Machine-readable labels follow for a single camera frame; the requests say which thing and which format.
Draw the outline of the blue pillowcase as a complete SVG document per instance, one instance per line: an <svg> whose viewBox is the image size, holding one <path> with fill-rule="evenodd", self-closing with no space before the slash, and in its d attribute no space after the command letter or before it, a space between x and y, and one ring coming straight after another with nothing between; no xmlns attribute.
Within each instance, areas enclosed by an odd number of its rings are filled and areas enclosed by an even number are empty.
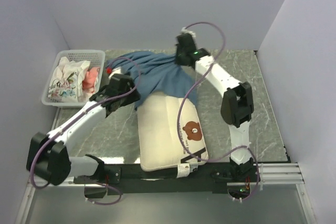
<svg viewBox="0 0 336 224"><path fill-rule="evenodd" d="M151 51L135 51L108 60L107 67L120 67L122 72L129 73L134 82L139 82L137 90L141 99L135 102L137 110L153 92L176 98L188 99L197 105L197 91L191 91L195 80L181 66L175 63L174 55L154 53Z"/></svg>

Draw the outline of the cream pillow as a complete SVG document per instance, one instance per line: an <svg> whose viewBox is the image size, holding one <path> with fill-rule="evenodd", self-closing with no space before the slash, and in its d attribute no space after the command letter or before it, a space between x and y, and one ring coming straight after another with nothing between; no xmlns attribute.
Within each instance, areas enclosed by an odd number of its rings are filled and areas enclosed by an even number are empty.
<svg viewBox="0 0 336 224"><path fill-rule="evenodd" d="M189 100L155 92L137 108L143 171L168 168L187 177L208 160L200 120Z"/></svg>

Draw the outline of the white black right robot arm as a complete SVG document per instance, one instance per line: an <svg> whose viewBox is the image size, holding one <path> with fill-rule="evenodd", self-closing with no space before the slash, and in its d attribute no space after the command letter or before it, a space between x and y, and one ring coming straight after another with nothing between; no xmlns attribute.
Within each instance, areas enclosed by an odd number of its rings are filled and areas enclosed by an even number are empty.
<svg viewBox="0 0 336 224"><path fill-rule="evenodd" d="M222 97L221 116L229 127L232 150L230 151L229 177L241 182L253 168L249 151L249 126L254 112L252 88L221 67L204 48L198 49L191 32L177 36L175 62L192 67L207 79Z"/></svg>

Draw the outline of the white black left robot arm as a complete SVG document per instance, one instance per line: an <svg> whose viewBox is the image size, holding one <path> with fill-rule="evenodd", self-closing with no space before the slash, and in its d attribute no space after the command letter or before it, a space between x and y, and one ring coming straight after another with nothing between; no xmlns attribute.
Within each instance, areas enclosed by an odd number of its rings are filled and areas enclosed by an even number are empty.
<svg viewBox="0 0 336 224"><path fill-rule="evenodd" d="M115 73L109 83L92 95L68 121L47 134L36 133L31 139L26 163L32 185L39 187L34 181L35 176L54 186L68 177L87 177L93 183L104 180L103 160L89 154L71 157L69 152L112 112L139 101L141 96L136 88L129 73Z"/></svg>

